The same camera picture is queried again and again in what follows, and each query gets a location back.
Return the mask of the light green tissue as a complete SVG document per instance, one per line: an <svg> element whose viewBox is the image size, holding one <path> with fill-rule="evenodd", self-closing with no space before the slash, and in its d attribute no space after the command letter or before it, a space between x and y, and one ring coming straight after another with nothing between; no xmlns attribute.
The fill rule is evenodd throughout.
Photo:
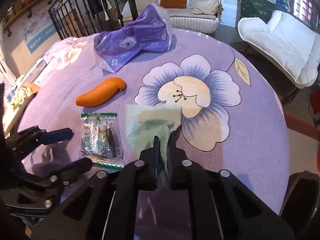
<svg viewBox="0 0 320 240"><path fill-rule="evenodd" d="M182 122L182 107L160 103L156 106L126 105L125 134L131 152L139 157L143 150L153 146L154 137L159 137L159 175L164 184L169 183L167 147L171 134Z"/></svg>

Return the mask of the black trash bin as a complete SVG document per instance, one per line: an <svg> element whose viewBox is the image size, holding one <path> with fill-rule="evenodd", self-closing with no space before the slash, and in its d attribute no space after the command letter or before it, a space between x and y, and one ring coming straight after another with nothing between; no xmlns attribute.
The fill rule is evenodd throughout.
<svg viewBox="0 0 320 240"><path fill-rule="evenodd" d="M279 216L296 239L319 239L319 175L304 171L289 177Z"/></svg>

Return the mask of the clear green-edged wrapper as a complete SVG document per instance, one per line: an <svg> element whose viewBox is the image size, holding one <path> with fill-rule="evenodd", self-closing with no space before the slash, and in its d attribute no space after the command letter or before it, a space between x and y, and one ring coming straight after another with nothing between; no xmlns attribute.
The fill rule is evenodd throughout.
<svg viewBox="0 0 320 240"><path fill-rule="evenodd" d="M82 113L80 152L96 167L120 171L124 167L117 113Z"/></svg>

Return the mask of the orange snack packet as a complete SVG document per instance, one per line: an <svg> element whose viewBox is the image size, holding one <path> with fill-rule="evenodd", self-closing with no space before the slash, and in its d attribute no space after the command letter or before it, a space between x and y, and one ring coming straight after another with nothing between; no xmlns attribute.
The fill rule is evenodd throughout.
<svg viewBox="0 0 320 240"><path fill-rule="evenodd" d="M127 84L119 77L110 77L93 90L76 98L75 104L81 107L97 107L111 99L119 90L124 90Z"/></svg>

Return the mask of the purple floral bed sheet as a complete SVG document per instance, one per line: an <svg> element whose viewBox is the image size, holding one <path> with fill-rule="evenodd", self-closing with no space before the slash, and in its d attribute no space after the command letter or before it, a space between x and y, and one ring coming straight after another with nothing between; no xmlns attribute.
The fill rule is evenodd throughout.
<svg viewBox="0 0 320 240"><path fill-rule="evenodd" d="M23 160L38 176L80 157L86 109L75 100L107 78L97 65L93 37L67 38L48 51L19 130L71 128L72 140L40 146ZM136 159L127 142L125 106L176 104L182 109L177 146L205 169L230 170L274 212L289 178L289 140L281 103L257 69L229 45L208 35L174 29L170 51L141 52L116 72L127 87L90 112L116 113L124 160Z"/></svg>

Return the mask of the red stool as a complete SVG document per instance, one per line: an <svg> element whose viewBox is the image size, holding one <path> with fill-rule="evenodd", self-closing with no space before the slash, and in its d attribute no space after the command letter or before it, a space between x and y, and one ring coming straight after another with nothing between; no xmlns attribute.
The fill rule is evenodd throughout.
<svg viewBox="0 0 320 240"><path fill-rule="evenodd" d="M315 119L315 126L319 125L319 113L320 113L320 90L317 90L310 96L311 108L313 114L317 119Z"/></svg>

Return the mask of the purple plastic bag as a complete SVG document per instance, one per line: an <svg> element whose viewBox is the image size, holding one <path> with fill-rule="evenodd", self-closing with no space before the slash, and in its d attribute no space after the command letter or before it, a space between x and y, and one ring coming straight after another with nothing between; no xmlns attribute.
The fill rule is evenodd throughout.
<svg viewBox="0 0 320 240"><path fill-rule="evenodd" d="M141 51L164 53L173 40L168 12L154 3L138 18L115 31L102 31L93 37L95 64L115 73Z"/></svg>

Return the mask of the white wicker swing sofa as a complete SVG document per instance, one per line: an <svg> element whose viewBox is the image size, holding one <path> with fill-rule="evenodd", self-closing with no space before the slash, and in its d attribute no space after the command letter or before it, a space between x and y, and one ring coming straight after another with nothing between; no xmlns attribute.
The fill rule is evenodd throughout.
<svg viewBox="0 0 320 240"><path fill-rule="evenodd" d="M213 34L222 22L223 0L135 0L138 14L151 3L167 11L174 28Z"/></svg>

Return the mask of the red phone booth cabinet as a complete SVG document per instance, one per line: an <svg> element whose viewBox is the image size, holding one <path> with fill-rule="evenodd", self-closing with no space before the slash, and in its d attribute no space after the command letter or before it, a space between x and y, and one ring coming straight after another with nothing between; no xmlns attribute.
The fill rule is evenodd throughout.
<svg viewBox="0 0 320 240"><path fill-rule="evenodd" d="M319 0L290 0L290 14L319 33Z"/></svg>

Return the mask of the wooden wall shelf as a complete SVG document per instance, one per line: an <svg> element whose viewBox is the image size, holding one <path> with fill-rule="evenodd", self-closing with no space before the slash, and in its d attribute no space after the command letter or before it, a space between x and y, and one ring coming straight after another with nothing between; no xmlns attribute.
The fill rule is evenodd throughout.
<svg viewBox="0 0 320 240"><path fill-rule="evenodd" d="M7 10L3 19L3 33L7 33L7 37L12 36L11 26L20 18L27 14L27 19L31 19L36 12L41 14L49 14L49 6L52 5L53 0L27 0L16 6L14 1Z"/></svg>

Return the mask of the black iron bed frame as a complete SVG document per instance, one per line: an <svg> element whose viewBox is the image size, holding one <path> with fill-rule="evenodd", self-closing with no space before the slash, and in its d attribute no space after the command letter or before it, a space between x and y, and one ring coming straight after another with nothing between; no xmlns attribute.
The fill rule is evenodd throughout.
<svg viewBox="0 0 320 240"><path fill-rule="evenodd" d="M120 29L128 0L53 0L48 14L60 39Z"/></svg>

